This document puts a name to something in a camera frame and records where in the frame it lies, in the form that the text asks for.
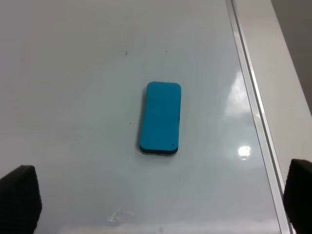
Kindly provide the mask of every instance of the glossy white table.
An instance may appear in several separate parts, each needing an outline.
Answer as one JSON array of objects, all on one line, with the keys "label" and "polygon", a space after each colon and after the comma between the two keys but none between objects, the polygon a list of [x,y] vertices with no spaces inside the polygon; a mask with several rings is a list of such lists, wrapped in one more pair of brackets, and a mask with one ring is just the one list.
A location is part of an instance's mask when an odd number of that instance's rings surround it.
[{"label": "glossy white table", "polygon": [[[36,167],[36,234],[280,232],[225,1],[0,9],[0,176]],[[150,81],[182,87],[173,157],[138,148]]]}]

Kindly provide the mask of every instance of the blue foam pad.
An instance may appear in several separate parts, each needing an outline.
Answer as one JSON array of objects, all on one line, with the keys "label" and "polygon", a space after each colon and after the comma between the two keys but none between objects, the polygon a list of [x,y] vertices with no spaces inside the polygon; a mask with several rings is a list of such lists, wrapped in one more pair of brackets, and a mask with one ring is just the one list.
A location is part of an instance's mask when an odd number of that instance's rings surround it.
[{"label": "blue foam pad", "polygon": [[181,86],[150,82],[142,124],[140,149],[146,154],[173,155],[178,150]]}]

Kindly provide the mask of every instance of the black foam pad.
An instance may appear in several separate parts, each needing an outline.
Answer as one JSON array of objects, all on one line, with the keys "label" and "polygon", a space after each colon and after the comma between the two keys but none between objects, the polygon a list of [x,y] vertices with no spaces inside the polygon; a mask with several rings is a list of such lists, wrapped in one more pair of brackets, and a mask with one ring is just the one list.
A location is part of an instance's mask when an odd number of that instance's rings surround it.
[{"label": "black foam pad", "polygon": [[312,234],[312,163],[293,159],[289,168],[284,208],[298,234]]},{"label": "black foam pad", "polygon": [[41,210],[34,166],[20,166],[0,179],[0,234],[33,234]]}]

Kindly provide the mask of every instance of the blue eraser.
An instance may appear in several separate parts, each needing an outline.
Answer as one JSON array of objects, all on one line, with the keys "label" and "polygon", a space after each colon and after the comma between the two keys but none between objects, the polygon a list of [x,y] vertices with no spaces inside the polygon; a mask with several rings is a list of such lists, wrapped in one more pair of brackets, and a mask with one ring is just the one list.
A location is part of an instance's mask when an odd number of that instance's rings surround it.
[{"label": "blue eraser", "polygon": [[179,146],[181,86],[150,82],[146,89],[140,149],[146,154],[173,155]]}]

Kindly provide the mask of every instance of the white surface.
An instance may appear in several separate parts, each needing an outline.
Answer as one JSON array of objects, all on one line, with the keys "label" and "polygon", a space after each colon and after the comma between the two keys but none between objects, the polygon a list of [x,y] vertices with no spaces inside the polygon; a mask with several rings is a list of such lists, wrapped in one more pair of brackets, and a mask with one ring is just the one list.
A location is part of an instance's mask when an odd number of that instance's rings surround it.
[{"label": "white surface", "polygon": [[312,117],[270,0],[236,0],[286,181],[292,158],[312,161]]},{"label": "white surface", "polygon": [[[0,32],[0,176],[35,165],[36,234],[279,233],[224,1],[5,0]],[[174,157],[138,149],[153,80],[182,87]]]}]

